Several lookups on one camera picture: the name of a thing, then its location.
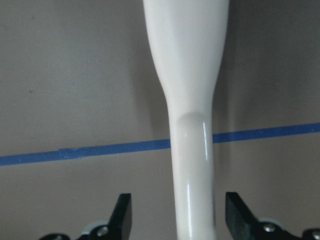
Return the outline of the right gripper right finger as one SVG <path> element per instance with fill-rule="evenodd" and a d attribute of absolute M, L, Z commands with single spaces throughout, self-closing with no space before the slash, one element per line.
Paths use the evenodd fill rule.
<path fill-rule="evenodd" d="M 318 240 L 319 228 L 295 236 L 270 220 L 255 217 L 237 192 L 225 193 L 225 223 L 234 240 Z"/>

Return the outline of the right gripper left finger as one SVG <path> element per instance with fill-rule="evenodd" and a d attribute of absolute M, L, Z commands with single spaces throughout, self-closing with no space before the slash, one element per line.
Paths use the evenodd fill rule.
<path fill-rule="evenodd" d="M 107 223 L 84 231 L 77 240 L 129 240 L 132 229 L 132 196 L 121 193 Z"/>

